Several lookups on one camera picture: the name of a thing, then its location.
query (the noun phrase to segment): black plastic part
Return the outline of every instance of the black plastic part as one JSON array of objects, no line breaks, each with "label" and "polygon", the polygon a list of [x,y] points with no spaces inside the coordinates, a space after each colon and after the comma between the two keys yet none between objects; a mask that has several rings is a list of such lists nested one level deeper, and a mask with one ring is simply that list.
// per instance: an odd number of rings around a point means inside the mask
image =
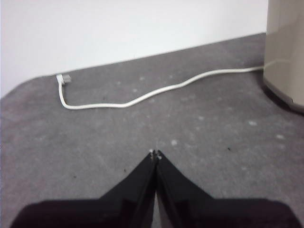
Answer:
[{"label": "black plastic part", "polygon": [[50,200],[26,206],[12,228],[143,228],[153,217],[157,159],[144,160],[100,199]]},{"label": "black plastic part", "polygon": [[26,206],[12,228],[151,227],[155,191],[166,228],[300,228],[290,208],[266,199],[214,199],[160,152],[144,160],[100,199]]},{"label": "black plastic part", "polygon": [[290,208],[280,202],[266,199],[212,198],[159,153],[161,160],[156,167],[157,194],[173,227],[301,227]]}]

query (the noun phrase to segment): power cord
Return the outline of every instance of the power cord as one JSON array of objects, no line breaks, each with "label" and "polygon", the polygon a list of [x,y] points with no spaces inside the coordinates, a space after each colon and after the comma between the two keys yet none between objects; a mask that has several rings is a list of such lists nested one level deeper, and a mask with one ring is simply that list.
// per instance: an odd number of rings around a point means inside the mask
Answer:
[{"label": "power cord", "polygon": [[208,77],[211,75],[218,75],[218,74],[228,74],[228,73],[245,73],[245,72],[251,72],[251,71],[257,71],[257,70],[263,70],[264,66],[255,66],[255,67],[249,67],[249,68],[240,68],[240,69],[218,69],[218,70],[211,70],[211,71],[207,71],[205,73],[201,73],[199,75],[196,75],[194,77],[191,77],[189,79],[187,79],[186,81],[183,81],[181,83],[178,84],[173,84],[173,85],[168,85],[159,89],[155,89],[151,92],[148,92],[134,100],[131,100],[129,102],[126,103],[97,103],[97,104],[83,104],[83,105],[69,105],[65,102],[64,97],[63,97],[63,93],[62,93],[62,86],[64,86],[65,84],[71,82],[71,77],[69,75],[62,75],[62,74],[58,74],[56,75],[57,81],[58,81],[58,90],[59,90],[59,97],[60,97],[60,101],[61,104],[70,110],[80,110],[80,109],[88,109],[88,108],[127,108],[130,107],[132,105],[135,105],[145,99],[148,99],[152,96],[155,96],[157,94],[161,94],[164,92],[167,92],[169,90],[173,90],[173,89],[179,89],[182,88],[184,86],[189,85],[192,82],[195,82],[199,79],[202,79],[204,77]]}]

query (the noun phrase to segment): debris speck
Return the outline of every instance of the debris speck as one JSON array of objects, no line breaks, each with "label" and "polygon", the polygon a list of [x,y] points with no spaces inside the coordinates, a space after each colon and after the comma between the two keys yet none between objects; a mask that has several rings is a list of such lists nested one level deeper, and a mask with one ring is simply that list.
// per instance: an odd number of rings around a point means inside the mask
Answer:
[{"label": "debris speck", "polygon": [[277,138],[277,139],[285,139],[285,137],[284,137],[283,135],[281,135],[281,134],[277,134],[277,135],[276,135],[276,138]]},{"label": "debris speck", "polygon": [[248,121],[248,124],[249,124],[250,126],[257,126],[257,123],[256,123],[255,121],[252,121],[252,120],[249,120],[249,121]]},{"label": "debris speck", "polygon": [[177,145],[177,140],[175,140],[175,139],[171,140],[171,145],[176,146]]}]

